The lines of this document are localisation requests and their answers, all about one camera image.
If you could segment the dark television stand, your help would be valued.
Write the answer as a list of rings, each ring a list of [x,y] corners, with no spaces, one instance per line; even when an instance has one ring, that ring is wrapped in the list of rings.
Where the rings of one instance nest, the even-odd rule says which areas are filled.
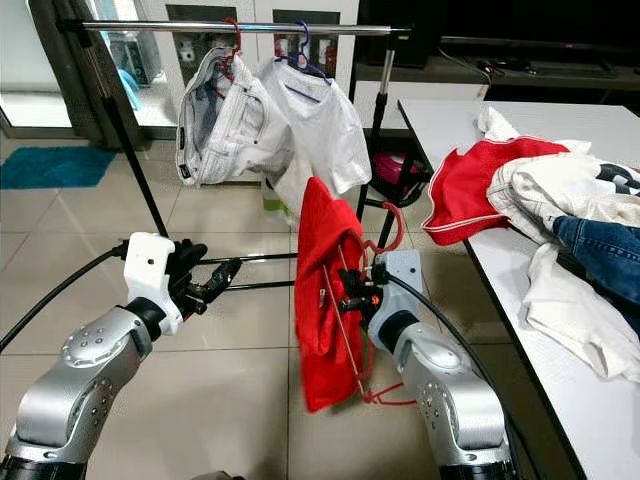
[[[390,104],[401,100],[564,102],[618,105],[640,114],[640,59],[595,52],[522,60],[460,54],[426,56],[425,67],[397,65]]]

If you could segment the chrome clothes rack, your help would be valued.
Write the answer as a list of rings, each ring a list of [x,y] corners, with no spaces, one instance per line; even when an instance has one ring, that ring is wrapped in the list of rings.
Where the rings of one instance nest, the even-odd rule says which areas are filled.
[[[390,72],[396,59],[396,44],[398,41],[406,40],[412,29],[410,27],[394,26],[302,26],[302,24],[288,23],[234,23],[232,20],[224,22],[210,22],[210,20],[59,20],[58,28],[61,32],[70,33],[77,37],[79,52],[86,56],[87,63],[93,73],[93,84],[99,92],[99,101],[105,106],[106,114],[111,129],[118,137],[122,152],[127,157],[134,180],[145,201],[151,219],[157,233],[166,234],[166,227],[163,216],[157,210],[150,186],[148,186],[145,173],[143,173],[140,160],[136,155],[136,148],[129,134],[125,132],[122,115],[116,96],[113,93],[113,86],[122,87],[123,83],[119,77],[106,78],[106,74],[99,68],[99,55],[93,50],[93,38],[97,32],[106,31],[159,31],[159,32],[195,32],[195,33],[224,33],[232,32],[242,35],[283,35],[283,33],[302,33],[302,35],[343,35],[343,36],[378,36],[387,38],[387,45],[384,49],[384,61],[381,65],[381,79],[379,91],[375,95],[375,113],[370,145],[378,145],[381,138],[381,122],[383,122],[384,111],[387,109],[388,84]]]

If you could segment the blue plastic hanger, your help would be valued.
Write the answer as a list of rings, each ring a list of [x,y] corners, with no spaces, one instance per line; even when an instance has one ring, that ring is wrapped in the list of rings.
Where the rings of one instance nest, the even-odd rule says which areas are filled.
[[[321,78],[325,84],[332,86],[332,79],[330,79],[328,74],[319,67],[316,67],[316,65],[311,63],[311,60],[308,59],[308,45],[310,45],[311,41],[311,33],[310,28],[308,28],[308,24],[305,20],[297,20],[296,24],[303,29],[303,38],[300,42],[300,46],[298,46],[296,51],[285,52],[284,55],[276,56],[275,61],[283,61],[283,63],[289,65],[289,67],[300,70],[300,72],[308,74],[308,76]]]

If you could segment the dark grey curtain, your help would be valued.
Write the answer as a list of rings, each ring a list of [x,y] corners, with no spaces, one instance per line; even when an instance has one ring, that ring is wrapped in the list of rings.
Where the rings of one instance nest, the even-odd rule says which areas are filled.
[[[99,32],[77,33],[63,29],[68,20],[93,20],[90,0],[27,0],[29,12],[47,60],[67,105],[73,131],[92,146],[122,150],[120,136],[110,123],[109,93],[124,120],[127,101],[118,70]]]

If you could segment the white jacket black print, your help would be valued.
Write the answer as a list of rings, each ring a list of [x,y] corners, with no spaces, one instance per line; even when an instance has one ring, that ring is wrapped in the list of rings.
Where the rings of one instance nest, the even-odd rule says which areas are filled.
[[[640,170],[589,154],[521,157],[500,166],[486,198],[521,236],[552,242],[564,215],[640,228]]]

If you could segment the red T-shirt white print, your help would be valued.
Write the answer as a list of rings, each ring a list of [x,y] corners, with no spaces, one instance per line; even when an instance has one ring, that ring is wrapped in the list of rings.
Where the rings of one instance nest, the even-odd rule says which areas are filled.
[[[298,232],[298,266],[294,280],[294,333],[300,343],[300,371],[306,410],[324,410],[346,401],[357,384],[342,337],[335,325],[330,301],[325,297],[323,271],[337,275],[337,237],[349,230],[364,239],[364,229],[355,211],[342,198],[329,192],[320,179],[308,179],[303,195]],[[351,346],[360,355],[356,312],[344,316],[352,335]]]

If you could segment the red plastic hanger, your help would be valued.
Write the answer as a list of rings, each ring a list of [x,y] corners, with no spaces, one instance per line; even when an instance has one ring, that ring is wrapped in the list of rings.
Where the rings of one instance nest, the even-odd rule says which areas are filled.
[[[230,46],[230,51],[228,54],[225,54],[223,58],[218,61],[215,61],[215,68],[220,68],[221,73],[224,74],[224,77],[228,79],[229,82],[236,81],[236,73],[234,73],[234,61],[239,58],[242,51],[242,29],[241,24],[237,22],[237,19],[234,17],[225,17],[224,22],[230,24],[230,26],[234,27],[234,36],[236,36],[236,41],[233,42],[233,45]]]
[[[361,364],[356,366],[357,385],[360,390],[361,401],[366,404],[384,404],[384,406],[410,406],[416,404],[415,399],[389,399],[388,394],[393,390],[403,387],[403,383],[390,385],[388,388],[374,390],[371,388],[370,379],[372,370],[375,367],[375,349],[372,348],[370,340],[365,340],[364,348],[362,348]]]
[[[358,269],[360,273],[366,274],[371,280],[374,280],[374,282],[375,274],[372,261],[375,260],[375,257],[378,256],[379,253],[397,250],[397,248],[401,246],[402,239],[404,238],[404,218],[402,211],[399,210],[396,205],[392,204],[392,202],[384,202],[381,206],[387,210],[387,215],[385,215],[384,219],[385,230],[381,233],[378,242],[367,241],[367,239],[362,239],[361,236],[356,236],[356,234],[349,232],[349,230],[343,230],[337,239],[335,239],[334,246],[334,251],[337,253],[337,265],[339,269]],[[367,333],[367,326],[361,326],[360,321],[358,321],[358,346],[361,347],[361,353],[360,355],[355,353],[355,349],[351,346],[352,335],[349,334],[346,328],[346,321],[344,321],[344,316],[352,314],[352,312],[338,311],[337,308],[335,308],[334,287],[335,285],[342,284],[340,284],[337,276],[330,275],[329,269],[325,269],[323,274],[326,283],[324,294],[330,301],[330,305],[332,305],[332,311],[335,315],[335,325],[337,325],[340,337],[342,337],[342,346],[346,348],[349,365],[352,367],[356,380],[356,366],[362,362],[361,353],[362,348],[364,348],[364,342],[365,340],[370,340],[372,343],[372,340],[369,337],[369,333]]]

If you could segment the black television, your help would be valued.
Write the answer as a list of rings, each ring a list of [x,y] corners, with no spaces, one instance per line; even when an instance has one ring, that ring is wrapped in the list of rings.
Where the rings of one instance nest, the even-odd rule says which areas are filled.
[[[358,22],[410,27],[429,41],[640,49],[640,0],[358,0]]]

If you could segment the white glass door cabinet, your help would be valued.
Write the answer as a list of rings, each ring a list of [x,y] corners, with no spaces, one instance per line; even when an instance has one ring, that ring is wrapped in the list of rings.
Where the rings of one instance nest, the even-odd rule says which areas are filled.
[[[141,20],[224,20],[233,17],[239,23],[288,23],[297,20],[324,26],[358,23],[360,0],[134,0]],[[212,46],[227,46],[233,35],[198,33],[133,32],[137,40],[152,42],[143,49],[154,64],[148,86],[136,97],[137,124],[161,140],[172,140],[177,127],[177,100],[192,77],[197,64]],[[343,93],[352,95],[352,69],[356,37],[319,35],[312,32],[307,58],[315,61]]]

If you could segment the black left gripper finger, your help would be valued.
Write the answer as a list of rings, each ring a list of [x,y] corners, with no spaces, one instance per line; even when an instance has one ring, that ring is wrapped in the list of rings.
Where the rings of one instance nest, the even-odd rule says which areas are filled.
[[[242,266],[242,260],[216,262],[216,268],[206,282],[206,305],[210,305],[211,302],[214,302],[216,298],[227,291]]]
[[[191,283],[192,270],[200,265],[207,252],[206,244],[192,239],[175,242],[175,250],[170,253],[170,288],[180,289]]]

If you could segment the teal floor mat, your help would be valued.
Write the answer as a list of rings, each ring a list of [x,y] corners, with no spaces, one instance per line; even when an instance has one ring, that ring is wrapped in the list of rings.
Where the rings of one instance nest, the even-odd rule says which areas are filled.
[[[19,147],[1,165],[0,189],[95,187],[114,157],[88,146]]]

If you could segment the green plastic item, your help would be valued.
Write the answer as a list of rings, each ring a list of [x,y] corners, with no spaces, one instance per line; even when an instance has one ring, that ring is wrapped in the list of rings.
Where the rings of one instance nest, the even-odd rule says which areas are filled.
[[[264,209],[265,214],[285,221],[285,223],[291,221],[291,210],[285,205],[279,193],[275,191],[269,179],[264,178],[261,180],[261,193],[262,209]]]

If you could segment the cream white garment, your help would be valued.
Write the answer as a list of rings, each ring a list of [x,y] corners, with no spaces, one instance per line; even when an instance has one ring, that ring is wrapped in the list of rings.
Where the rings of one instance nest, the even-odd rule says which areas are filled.
[[[511,142],[515,140],[538,140],[566,147],[573,154],[588,154],[593,143],[581,140],[544,140],[544,138],[520,134],[511,123],[494,108],[485,108],[477,114],[476,127],[483,134],[483,140],[490,142]]]

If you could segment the white denim shorts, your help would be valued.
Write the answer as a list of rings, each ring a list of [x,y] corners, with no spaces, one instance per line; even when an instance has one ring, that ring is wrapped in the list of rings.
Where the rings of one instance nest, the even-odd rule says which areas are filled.
[[[184,184],[220,183],[250,169],[246,154],[260,143],[264,93],[237,52],[206,52],[180,96],[175,168]]]

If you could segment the blue denim jeans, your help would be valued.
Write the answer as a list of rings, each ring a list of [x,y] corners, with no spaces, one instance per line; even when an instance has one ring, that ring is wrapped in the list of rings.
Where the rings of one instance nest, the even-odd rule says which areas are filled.
[[[640,337],[640,227],[564,215],[552,230]]]

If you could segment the pink plastic item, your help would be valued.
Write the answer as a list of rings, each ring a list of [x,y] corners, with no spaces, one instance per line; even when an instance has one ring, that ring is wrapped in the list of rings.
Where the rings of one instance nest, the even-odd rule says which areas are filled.
[[[379,180],[396,183],[408,155],[404,152],[379,152],[372,156],[372,173]]]

